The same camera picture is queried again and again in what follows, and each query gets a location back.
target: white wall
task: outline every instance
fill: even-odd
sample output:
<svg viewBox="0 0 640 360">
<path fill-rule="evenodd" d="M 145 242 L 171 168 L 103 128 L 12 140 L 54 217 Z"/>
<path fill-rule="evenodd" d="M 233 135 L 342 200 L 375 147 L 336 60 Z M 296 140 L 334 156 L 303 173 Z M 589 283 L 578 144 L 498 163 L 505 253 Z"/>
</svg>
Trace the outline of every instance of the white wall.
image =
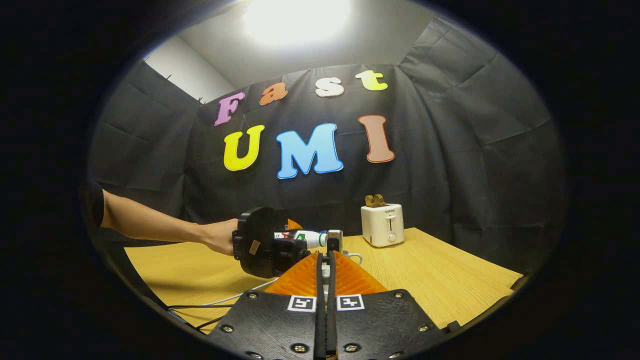
<svg viewBox="0 0 640 360">
<path fill-rule="evenodd" d="M 160 75 L 183 89 L 200 102 L 209 102 L 234 91 L 222 75 L 178 36 L 174 36 L 154 49 L 146 60 Z"/>
</svg>

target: black cable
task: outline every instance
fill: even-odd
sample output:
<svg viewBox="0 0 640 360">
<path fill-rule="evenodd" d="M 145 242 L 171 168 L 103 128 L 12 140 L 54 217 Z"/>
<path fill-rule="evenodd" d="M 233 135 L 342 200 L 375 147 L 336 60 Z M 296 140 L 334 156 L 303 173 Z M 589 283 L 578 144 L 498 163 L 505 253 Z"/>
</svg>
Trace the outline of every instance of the black cable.
<svg viewBox="0 0 640 360">
<path fill-rule="evenodd" d="M 220 319 L 222 319 L 223 317 L 224 317 L 224 316 L 221 316 L 221 317 L 219 317 L 219 318 L 215 318 L 215 319 L 211 320 L 210 322 L 205 322 L 205 323 L 203 323 L 202 325 L 198 325 L 198 326 L 196 326 L 196 330 L 200 331 L 200 329 L 202 329 L 203 327 L 205 327 L 205 326 L 207 326 L 207 325 L 210 325 L 210 324 L 212 324 L 212 323 L 214 323 L 214 322 L 218 322 L 218 321 L 220 321 Z"/>
<path fill-rule="evenodd" d="M 231 305 L 171 305 L 167 309 L 191 309 L 192 307 L 232 307 Z"/>
</svg>

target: orange part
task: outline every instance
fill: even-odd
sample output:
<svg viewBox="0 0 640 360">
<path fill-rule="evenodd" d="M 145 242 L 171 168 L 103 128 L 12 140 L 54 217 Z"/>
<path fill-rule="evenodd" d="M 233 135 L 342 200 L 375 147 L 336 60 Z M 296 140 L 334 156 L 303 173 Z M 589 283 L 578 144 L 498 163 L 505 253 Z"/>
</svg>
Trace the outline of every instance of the orange part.
<svg viewBox="0 0 640 360">
<path fill-rule="evenodd" d="M 318 252 L 300 260 L 265 290 L 282 295 L 317 296 Z"/>
<path fill-rule="evenodd" d="M 335 295 L 373 294 L 387 291 L 371 274 L 347 256 L 335 255 Z"/>
<path fill-rule="evenodd" d="M 302 229 L 302 226 L 300 226 L 297 222 L 291 220 L 290 218 L 287 219 L 287 224 L 289 225 L 289 230 L 300 230 L 300 229 Z"/>
</svg>

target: white ceiling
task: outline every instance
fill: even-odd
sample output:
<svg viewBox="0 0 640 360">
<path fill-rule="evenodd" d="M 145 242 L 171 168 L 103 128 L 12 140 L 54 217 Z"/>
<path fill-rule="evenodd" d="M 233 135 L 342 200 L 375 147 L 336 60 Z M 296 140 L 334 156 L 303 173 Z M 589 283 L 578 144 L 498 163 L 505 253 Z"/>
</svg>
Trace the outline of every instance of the white ceiling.
<svg viewBox="0 0 640 360">
<path fill-rule="evenodd" d="M 243 15 L 254 0 L 236 1 L 179 34 L 231 85 L 241 88 L 307 68 L 352 63 L 398 63 L 434 13 L 408 0 L 346 0 L 350 16 L 329 39 L 267 45 L 249 36 Z M 274 19 L 266 33 L 287 36 L 287 19 Z"/>
</svg>

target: cable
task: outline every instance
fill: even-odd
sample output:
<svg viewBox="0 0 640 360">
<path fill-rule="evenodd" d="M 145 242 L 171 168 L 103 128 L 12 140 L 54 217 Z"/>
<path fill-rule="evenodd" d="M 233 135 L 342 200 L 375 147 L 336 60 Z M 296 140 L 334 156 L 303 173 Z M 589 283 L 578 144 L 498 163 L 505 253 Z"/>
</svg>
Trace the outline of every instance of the cable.
<svg viewBox="0 0 640 360">
<path fill-rule="evenodd" d="M 218 322 L 218 321 L 220 321 L 223 317 L 224 317 L 224 316 L 221 316 L 221 317 L 219 317 L 219 318 L 215 318 L 215 319 L 211 320 L 210 322 L 205 322 L 205 323 L 203 323 L 202 325 L 198 325 L 198 326 L 196 326 L 196 330 L 198 330 L 198 331 L 202 332 L 200 329 L 202 329 L 203 327 L 205 327 L 205 326 L 207 326 L 207 325 L 211 325 L 211 324 L 212 324 L 212 323 L 214 323 L 214 322 Z"/>
<path fill-rule="evenodd" d="M 258 286 L 254 287 L 254 288 L 251 288 L 251 290 L 256 290 L 256 289 L 259 289 L 259 288 L 261 288 L 261 287 L 263 287 L 263 286 L 265 286 L 265 285 L 272 284 L 272 283 L 274 283 L 274 282 L 275 282 L 276 280 L 278 280 L 278 279 L 279 279 L 279 277 L 276 277 L 275 279 L 273 279 L 273 280 L 271 280 L 271 281 L 269 281 L 269 282 L 265 282 L 265 283 L 264 283 L 264 284 L 262 284 L 262 285 L 258 285 Z M 240 297 L 242 294 L 244 294 L 244 293 L 240 293 L 240 294 L 234 295 L 234 296 L 232 296 L 232 297 L 228 297 L 228 298 L 226 298 L 226 299 L 222 299 L 222 300 L 218 300 L 218 301 L 210 302 L 210 303 L 208 303 L 208 304 L 202 304 L 202 305 L 200 305 L 200 306 L 208 306 L 208 305 L 215 305 L 215 304 L 219 304 L 219 303 L 221 303 L 221 302 L 229 301 L 229 300 L 235 299 L 235 298 L 237 298 L 237 297 Z"/>
<path fill-rule="evenodd" d="M 254 287 L 254 288 L 251 288 L 251 290 L 256 290 L 256 289 L 259 289 L 259 288 L 261 288 L 261 287 L 263 287 L 263 286 L 265 286 L 265 285 L 272 284 L 272 283 L 274 283 L 274 282 L 275 282 L 276 280 L 278 280 L 278 279 L 279 279 L 279 277 L 276 277 L 275 279 L 273 279 L 273 280 L 271 280 L 271 281 L 265 282 L 264 284 L 258 285 L 258 286 Z M 221 302 L 225 302 L 225 301 L 229 301 L 229 300 L 235 299 L 235 298 L 237 298 L 237 297 L 240 297 L 242 294 L 243 294 L 243 293 L 240 293 L 240 294 L 234 295 L 234 296 L 232 296 L 232 297 L 228 297 L 228 298 L 226 298 L 226 299 L 222 299 L 222 300 L 218 300 L 218 301 L 214 301 L 214 302 L 210 302 L 210 303 L 208 303 L 208 304 L 202 304 L 202 305 L 172 305 L 172 306 L 168 306 L 168 307 L 167 307 L 167 311 L 169 311 L 171 314 L 173 314 L 173 315 L 175 315 L 175 316 L 178 316 L 179 318 L 181 318 L 181 319 L 182 319 L 182 317 L 181 317 L 180 315 L 178 315 L 177 313 L 175 313 L 175 311 L 174 311 L 173 309 L 187 309 L 187 308 L 197 308 L 197 307 L 232 307 L 232 306 L 233 306 L 233 304 L 229 304 L 229 305 L 217 305 L 217 304 L 219 304 L 219 303 L 221 303 Z M 220 319 L 222 319 L 222 316 L 221 316 L 221 317 L 219 317 L 219 318 L 217 318 L 217 319 L 211 320 L 211 321 L 210 321 L 210 322 L 208 322 L 208 323 L 204 323 L 204 324 L 202 324 L 202 325 L 201 325 L 201 327 L 202 327 L 202 326 L 209 325 L 210 323 L 214 323 L 214 322 L 216 322 L 216 321 L 219 321 Z"/>
<path fill-rule="evenodd" d="M 192 307 L 232 307 L 233 304 L 229 305 L 171 305 L 167 306 L 167 309 L 189 309 Z"/>
</svg>

